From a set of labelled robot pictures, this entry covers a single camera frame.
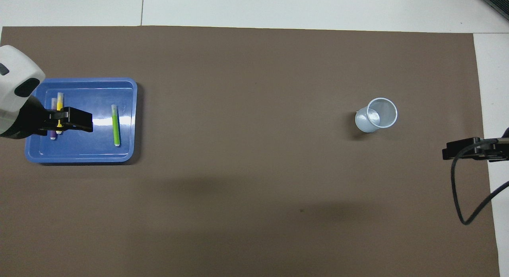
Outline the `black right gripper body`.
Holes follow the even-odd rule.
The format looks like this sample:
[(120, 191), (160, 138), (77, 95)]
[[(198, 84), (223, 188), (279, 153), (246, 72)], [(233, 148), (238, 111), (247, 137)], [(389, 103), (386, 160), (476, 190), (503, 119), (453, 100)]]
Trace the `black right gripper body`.
[(509, 161), (509, 128), (505, 130), (502, 137), (496, 139), (484, 139), (483, 142), (486, 142), (482, 148), (487, 160), (490, 162)]

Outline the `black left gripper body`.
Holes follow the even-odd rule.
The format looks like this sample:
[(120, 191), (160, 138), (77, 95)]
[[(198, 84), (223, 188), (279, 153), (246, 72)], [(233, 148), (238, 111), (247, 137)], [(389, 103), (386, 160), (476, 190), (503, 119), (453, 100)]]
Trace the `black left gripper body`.
[(29, 97), (19, 110), (0, 110), (0, 137), (25, 139), (33, 134), (46, 136), (54, 110), (46, 109), (36, 97)]

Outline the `yellow pen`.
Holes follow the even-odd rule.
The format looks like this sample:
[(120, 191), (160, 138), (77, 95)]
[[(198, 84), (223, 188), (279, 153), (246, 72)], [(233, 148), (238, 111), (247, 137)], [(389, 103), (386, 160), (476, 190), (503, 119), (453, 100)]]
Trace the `yellow pen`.
[[(62, 110), (62, 107), (63, 107), (63, 98), (64, 98), (64, 94), (63, 94), (63, 93), (61, 93), (61, 92), (58, 92), (58, 93), (57, 93), (57, 98), (56, 98), (56, 110), (57, 110), (57, 111)], [(59, 128), (60, 128), (60, 127), (62, 127), (62, 123), (60, 122), (60, 120), (58, 120), (58, 125), (57, 125), (57, 127), (59, 127)], [(62, 133), (62, 131), (61, 131), (61, 130), (57, 130), (57, 131), (56, 131), (56, 134), (57, 134), (57, 135), (60, 135), (61, 133)]]

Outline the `green pen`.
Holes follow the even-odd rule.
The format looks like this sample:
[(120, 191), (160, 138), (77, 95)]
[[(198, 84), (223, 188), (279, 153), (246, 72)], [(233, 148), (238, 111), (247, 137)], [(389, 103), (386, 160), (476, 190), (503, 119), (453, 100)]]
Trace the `green pen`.
[(112, 131), (113, 131), (113, 144), (115, 147), (121, 146), (120, 141), (120, 125), (119, 125), (119, 114), (116, 105), (111, 105), (111, 116), (112, 116)]

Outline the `blue plastic tray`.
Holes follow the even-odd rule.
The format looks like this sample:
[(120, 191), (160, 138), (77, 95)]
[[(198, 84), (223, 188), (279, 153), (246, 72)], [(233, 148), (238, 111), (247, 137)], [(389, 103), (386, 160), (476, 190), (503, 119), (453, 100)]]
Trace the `blue plastic tray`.
[[(138, 85), (128, 77), (48, 78), (33, 95), (44, 107), (58, 92), (63, 105), (93, 115), (93, 132), (69, 130), (55, 140), (32, 135), (25, 140), (24, 154), (33, 163), (123, 163), (134, 154)], [(120, 147), (113, 144), (111, 105), (119, 114)]]

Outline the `clear plastic cup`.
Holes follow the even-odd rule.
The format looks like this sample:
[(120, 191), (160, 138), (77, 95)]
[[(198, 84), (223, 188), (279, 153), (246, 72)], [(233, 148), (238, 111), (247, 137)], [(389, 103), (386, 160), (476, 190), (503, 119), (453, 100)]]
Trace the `clear plastic cup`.
[(354, 122), (361, 132), (373, 133), (392, 127), (397, 119), (396, 105), (387, 98), (378, 97), (356, 112)]

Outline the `grey ribbed device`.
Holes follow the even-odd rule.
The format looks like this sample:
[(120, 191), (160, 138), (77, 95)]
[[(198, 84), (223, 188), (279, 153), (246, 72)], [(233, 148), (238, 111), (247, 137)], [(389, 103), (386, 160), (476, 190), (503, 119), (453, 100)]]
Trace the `grey ribbed device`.
[(509, 19), (509, 0), (483, 0), (502, 16)]

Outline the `brown table mat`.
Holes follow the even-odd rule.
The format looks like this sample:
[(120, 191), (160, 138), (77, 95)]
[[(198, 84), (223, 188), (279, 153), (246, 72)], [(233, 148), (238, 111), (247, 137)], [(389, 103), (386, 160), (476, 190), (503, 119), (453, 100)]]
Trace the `brown table mat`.
[[(138, 84), (126, 165), (0, 139), (0, 277), (499, 277), (457, 218), (449, 141), (483, 136), (472, 34), (4, 27), (48, 77)], [(391, 100), (396, 123), (355, 114)]]

